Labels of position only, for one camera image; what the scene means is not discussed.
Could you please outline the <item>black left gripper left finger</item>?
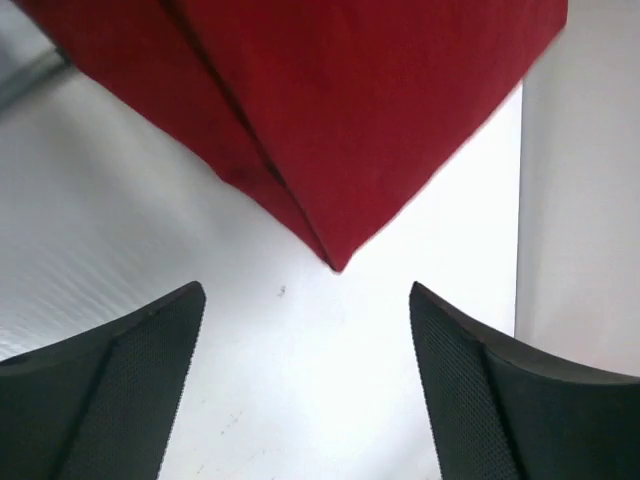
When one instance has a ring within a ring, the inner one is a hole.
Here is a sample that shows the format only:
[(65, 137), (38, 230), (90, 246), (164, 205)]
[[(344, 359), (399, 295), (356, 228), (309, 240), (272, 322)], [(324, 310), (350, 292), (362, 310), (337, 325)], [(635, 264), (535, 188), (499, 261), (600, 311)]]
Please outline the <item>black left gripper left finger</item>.
[(4, 479), (155, 479), (198, 339), (198, 282), (1, 363)]

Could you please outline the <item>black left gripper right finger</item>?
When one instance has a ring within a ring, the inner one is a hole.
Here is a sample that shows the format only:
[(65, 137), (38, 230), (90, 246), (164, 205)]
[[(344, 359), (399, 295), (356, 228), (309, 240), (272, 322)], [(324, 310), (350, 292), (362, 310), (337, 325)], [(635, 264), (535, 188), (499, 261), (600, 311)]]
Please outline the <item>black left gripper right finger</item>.
[(420, 283), (409, 304), (442, 478), (638, 478), (638, 378), (531, 347)]

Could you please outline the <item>dark red t shirt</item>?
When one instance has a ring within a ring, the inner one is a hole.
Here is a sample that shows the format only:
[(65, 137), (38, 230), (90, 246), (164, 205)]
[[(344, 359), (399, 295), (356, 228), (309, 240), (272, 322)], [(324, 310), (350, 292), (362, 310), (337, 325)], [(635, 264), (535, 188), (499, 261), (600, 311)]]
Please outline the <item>dark red t shirt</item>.
[(71, 62), (335, 271), (487, 120), (564, 1), (25, 1)]

